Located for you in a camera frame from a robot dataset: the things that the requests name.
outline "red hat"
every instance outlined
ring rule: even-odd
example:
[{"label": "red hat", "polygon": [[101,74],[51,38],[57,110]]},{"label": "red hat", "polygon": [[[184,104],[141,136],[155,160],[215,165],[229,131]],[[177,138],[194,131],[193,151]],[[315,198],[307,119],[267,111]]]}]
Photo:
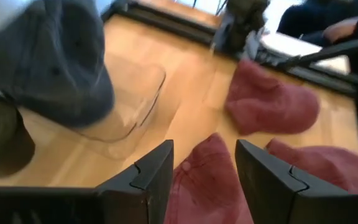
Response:
[{"label": "red hat", "polygon": [[271,140],[266,148],[277,158],[352,194],[358,194],[358,155],[333,146],[294,149],[276,139]]},{"label": "red hat", "polygon": [[252,224],[230,153],[218,134],[199,143],[173,173],[164,224]]},{"label": "red hat", "polygon": [[225,107],[243,135],[301,133],[312,127],[319,113],[311,90],[281,82],[250,60],[239,62]]}]

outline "person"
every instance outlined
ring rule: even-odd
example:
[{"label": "person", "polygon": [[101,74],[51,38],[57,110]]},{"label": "person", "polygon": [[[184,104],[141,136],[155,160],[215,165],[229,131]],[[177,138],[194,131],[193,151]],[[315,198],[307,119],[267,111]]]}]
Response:
[{"label": "person", "polygon": [[[289,7],[277,32],[322,47],[358,39],[358,0],[332,0],[327,5],[307,2]],[[351,72],[358,73],[358,53],[347,56]]]}]

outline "clear plastic container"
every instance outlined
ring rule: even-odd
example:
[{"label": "clear plastic container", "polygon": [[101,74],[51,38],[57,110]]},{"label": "clear plastic container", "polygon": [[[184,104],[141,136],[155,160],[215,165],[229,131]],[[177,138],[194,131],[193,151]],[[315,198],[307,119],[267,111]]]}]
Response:
[{"label": "clear plastic container", "polygon": [[112,159],[124,159],[134,152],[154,115],[158,96],[165,81],[165,71],[158,65],[142,66],[112,54],[105,64],[114,88],[113,110],[101,121],[86,128],[60,126],[29,110],[21,108],[30,135],[56,134],[80,142]]}]

